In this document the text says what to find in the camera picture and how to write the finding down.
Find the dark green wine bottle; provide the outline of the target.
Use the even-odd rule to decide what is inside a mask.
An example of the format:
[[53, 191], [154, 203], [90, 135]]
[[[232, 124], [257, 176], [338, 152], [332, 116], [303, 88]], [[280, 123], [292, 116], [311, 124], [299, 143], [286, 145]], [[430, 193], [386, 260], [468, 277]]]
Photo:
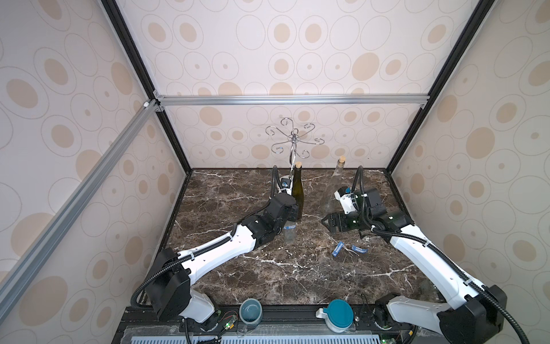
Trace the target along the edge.
[[302, 219], [305, 202], [305, 193], [302, 185], [302, 163], [300, 161], [296, 162], [293, 168], [292, 196], [295, 198], [298, 206], [296, 220], [299, 222]]

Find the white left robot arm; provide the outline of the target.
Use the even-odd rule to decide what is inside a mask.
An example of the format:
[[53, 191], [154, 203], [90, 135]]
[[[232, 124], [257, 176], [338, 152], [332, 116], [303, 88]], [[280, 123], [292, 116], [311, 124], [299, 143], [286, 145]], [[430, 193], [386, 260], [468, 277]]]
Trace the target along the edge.
[[180, 252], [167, 248], [158, 253], [141, 289], [157, 319], [183, 317], [205, 323], [213, 318], [216, 304], [192, 286], [218, 266], [271, 242], [288, 221], [296, 219], [298, 210], [294, 197], [278, 193], [219, 238]]

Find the clear glass bottle cork stopper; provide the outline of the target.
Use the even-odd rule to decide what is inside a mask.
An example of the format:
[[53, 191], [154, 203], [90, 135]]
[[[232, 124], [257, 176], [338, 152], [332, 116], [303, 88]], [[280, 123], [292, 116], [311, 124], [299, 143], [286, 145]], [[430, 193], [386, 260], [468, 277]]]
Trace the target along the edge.
[[325, 192], [323, 193], [321, 210], [324, 214], [336, 212], [337, 208], [339, 207], [339, 201], [337, 200], [335, 193], [340, 187], [345, 185], [345, 182], [343, 180], [345, 162], [345, 156], [340, 156], [339, 160], [337, 161], [336, 168], [327, 184]]

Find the clear bottle black cap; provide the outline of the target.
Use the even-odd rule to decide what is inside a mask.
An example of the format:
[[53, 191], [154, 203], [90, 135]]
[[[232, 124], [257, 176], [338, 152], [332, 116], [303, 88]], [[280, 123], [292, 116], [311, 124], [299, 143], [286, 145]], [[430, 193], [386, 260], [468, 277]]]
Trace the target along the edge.
[[286, 245], [293, 244], [296, 240], [296, 226], [297, 222], [295, 219], [289, 219], [282, 230], [284, 235], [284, 242]]

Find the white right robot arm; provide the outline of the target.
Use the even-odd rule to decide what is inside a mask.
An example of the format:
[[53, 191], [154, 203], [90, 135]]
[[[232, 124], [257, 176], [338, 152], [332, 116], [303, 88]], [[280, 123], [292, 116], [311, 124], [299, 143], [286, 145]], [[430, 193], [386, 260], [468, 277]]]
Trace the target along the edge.
[[334, 193], [342, 211], [326, 215], [332, 233], [375, 234], [403, 253], [433, 283], [442, 303], [391, 292], [375, 302], [375, 324], [387, 330], [408, 323], [441, 334], [450, 343], [485, 343], [504, 327], [505, 292], [488, 288], [432, 243], [401, 210], [389, 212], [377, 189], [362, 193], [343, 186]]

